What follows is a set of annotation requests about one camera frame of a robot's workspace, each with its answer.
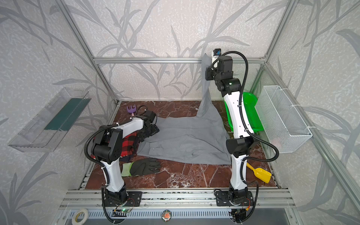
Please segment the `grey long sleeve shirt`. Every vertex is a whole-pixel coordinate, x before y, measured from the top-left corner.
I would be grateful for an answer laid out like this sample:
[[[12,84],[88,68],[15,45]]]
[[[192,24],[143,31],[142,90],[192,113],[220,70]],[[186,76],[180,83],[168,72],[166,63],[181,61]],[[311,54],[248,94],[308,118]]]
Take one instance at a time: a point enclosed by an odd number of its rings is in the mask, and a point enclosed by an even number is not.
[[[229,135],[223,120],[212,103],[210,81],[205,70],[212,63],[204,55],[201,63],[202,101],[194,117],[159,118],[159,133],[145,139],[138,147],[139,156],[187,164],[229,165],[226,148]]]

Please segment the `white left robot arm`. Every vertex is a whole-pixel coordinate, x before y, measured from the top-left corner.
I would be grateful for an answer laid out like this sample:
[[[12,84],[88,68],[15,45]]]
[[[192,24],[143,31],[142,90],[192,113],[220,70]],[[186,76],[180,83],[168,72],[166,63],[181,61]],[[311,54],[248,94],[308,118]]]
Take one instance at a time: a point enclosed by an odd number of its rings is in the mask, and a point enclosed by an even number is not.
[[[153,111],[145,110],[125,122],[101,126],[85,142],[86,158],[98,164],[104,173],[104,200],[112,200],[116,204],[126,202],[129,196],[123,177],[144,176],[160,171],[161,164],[155,158],[120,164],[121,158],[131,156],[123,148],[125,144],[137,146],[139,142],[159,132],[156,119]]]

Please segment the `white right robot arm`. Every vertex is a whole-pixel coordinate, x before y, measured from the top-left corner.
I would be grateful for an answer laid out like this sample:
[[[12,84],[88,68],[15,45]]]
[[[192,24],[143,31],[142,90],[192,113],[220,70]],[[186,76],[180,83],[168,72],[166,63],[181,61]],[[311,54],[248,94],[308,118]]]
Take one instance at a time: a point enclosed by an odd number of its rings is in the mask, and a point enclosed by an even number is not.
[[[233,59],[231,54],[239,55],[245,62],[245,74],[242,81],[233,76]],[[250,147],[255,142],[261,142],[271,147],[275,156],[268,162],[275,161],[279,157],[277,147],[255,135],[247,119],[243,92],[248,76],[248,60],[244,54],[238,51],[223,53],[220,48],[213,50],[212,64],[207,67],[205,79],[214,80],[217,89],[227,105],[233,126],[233,138],[226,141],[226,147],[231,155],[232,176],[226,199],[232,205],[240,205],[251,196],[246,181],[246,163],[248,160],[257,160],[250,156]]]

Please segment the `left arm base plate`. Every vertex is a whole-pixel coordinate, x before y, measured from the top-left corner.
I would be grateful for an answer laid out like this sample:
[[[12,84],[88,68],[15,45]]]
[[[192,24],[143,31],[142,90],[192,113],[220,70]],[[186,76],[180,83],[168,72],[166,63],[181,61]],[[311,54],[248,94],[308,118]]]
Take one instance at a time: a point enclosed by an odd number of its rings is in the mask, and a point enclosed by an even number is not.
[[[141,191],[109,192],[103,194],[102,206],[105,207],[139,207],[142,198]]]

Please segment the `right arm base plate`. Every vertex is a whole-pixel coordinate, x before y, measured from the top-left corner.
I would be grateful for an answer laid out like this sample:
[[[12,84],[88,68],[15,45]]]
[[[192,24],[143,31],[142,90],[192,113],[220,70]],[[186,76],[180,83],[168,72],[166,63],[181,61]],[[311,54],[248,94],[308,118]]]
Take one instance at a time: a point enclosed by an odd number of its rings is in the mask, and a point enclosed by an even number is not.
[[[235,191],[234,193],[227,190],[214,190],[214,196],[217,206],[229,206],[229,207],[245,207],[250,208],[254,205],[254,198],[252,192],[249,190]]]

